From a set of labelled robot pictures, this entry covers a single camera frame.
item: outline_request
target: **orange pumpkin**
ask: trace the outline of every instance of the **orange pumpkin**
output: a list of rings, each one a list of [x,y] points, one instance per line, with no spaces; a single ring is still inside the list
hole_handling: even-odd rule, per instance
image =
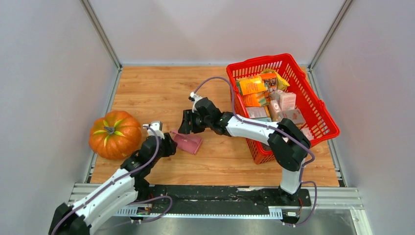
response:
[[[137,150],[140,140],[140,123],[126,111],[112,111],[94,122],[89,144],[99,156],[121,160]]]

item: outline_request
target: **pumpkin stem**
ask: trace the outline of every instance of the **pumpkin stem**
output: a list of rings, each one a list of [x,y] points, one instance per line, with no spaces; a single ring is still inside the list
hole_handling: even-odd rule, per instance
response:
[[[115,132],[115,127],[113,126],[104,126],[104,129],[108,131],[108,134],[114,134]]]

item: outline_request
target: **wooden tabletop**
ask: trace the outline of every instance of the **wooden tabletop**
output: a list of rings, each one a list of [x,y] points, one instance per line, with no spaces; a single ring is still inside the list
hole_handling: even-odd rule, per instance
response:
[[[178,129],[183,110],[192,106],[190,92],[211,76],[227,78],[225,67],[124,67],[112,110],[125,110],[141,124],[160,120],[164,132]],[[231,111],[229,87],[224,81],[211,80],[198,94],[207,96],[222,112]],[[144,129],[142,133],[144,141],[147,133]],[[146,180],[167,185],[279,185],[281,166],[276,161],[256,165],[244,138],[219,136],[208,129],[197,135],[203,143],[196,155],[177,149],[174,156],[160,159]],[[303,180],[338,187],[327,143],[312,151],[316,160],[305,168]],[[122,162],[98,157],[91,183],[105,182]]]

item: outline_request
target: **white wall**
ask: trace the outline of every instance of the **white wall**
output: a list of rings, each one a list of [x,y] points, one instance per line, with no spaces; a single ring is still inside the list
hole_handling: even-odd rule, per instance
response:
[[[357,0],[316,69],[376,235],[414,234],[415,1]]]
[[[116,69],[77,0],[0,1],[0,35],[1,233],[46,234]]]
[[[344,0],[91,0],[123,64],[311,62]]]

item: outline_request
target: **plastic basket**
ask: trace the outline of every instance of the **plastic basket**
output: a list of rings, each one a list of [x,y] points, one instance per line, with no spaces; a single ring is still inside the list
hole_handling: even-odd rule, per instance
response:
[[[312,146],[340,134],[340,130],[325,108],[324,102],[317,98],[306,80],[305,73],[301,71],[290,54],[262,56],[227,66],[226,72],[236,95],[235,110],[239,115],[248,118],[247,110],[243,105],[235,80],[259,74],[266,68],[276,70],[279,75],[290,83],[287,92],[294,92],[297,95],[296,108],[301,110],[306,121],[301,128],[310,128],[314,136],[311,141]],[[247,139],[247,143],[256,164],[275,160],[272,151],[265,151],[260,142]]]

